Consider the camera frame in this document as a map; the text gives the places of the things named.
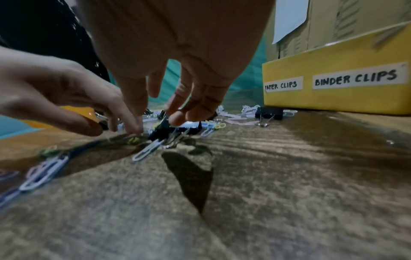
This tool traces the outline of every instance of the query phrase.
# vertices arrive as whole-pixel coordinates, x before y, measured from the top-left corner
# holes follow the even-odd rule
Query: person's right hand
[[[215,112],[253,57],[274,4],[274,0],[77,2],[97,54],[135,115],[144,113],[147,93],[159,95],[168,59],[181,62],[179,84],[165,105],[173,126],[206,120]]]
[[[80,64],[0,47],[0,114],[34,120],[89,136],[103,132],[97,123],[59,106],[92,107],[109,118],[117,131],[118,119],[128,133],[143,132],[116,86]]]

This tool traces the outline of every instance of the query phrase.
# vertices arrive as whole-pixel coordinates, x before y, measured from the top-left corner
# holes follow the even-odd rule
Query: tabletop
[[[239,113],[262,93],[223,104]],[[92,140],[52,129],[0,140],[0,168]],[[267,128],[227,124],[140,163],[140,146],[109,143],[0,209],[0,259],[411,259],[410,140],[299,111]]]

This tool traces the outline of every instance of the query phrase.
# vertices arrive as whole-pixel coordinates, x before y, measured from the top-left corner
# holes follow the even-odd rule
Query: white label
[[[313,76],[313,89],[365,87],[408,83],[408,63],[394,63]]]
[[[303,89],[303,81],[304,77],[298,77],[267,82],[264,83],[264,91],[269,93],[277,91],[301,90]]]

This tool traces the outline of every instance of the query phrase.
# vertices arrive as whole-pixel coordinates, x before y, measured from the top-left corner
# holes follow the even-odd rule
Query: wood grain
[[[244,91],[224,105],[260,102]],[[0,168],[89,141],[41,132],[0,141]],[[228,125],[138,164],[141,147],[98,147],[1,209],[0,259],[411,259],[410,140],[299,111],[268,128]]]

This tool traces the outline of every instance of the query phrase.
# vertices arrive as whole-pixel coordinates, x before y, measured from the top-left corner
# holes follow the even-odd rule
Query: person's left hand
[[[121,119],[129,134],[143,132],[141,117],[130,112],[119,88],[70,60],[0,47],[0,93],[4,116],[98,136],[103,129],[97,122],[59,106],[92,107],[110,119],[112,131]]]

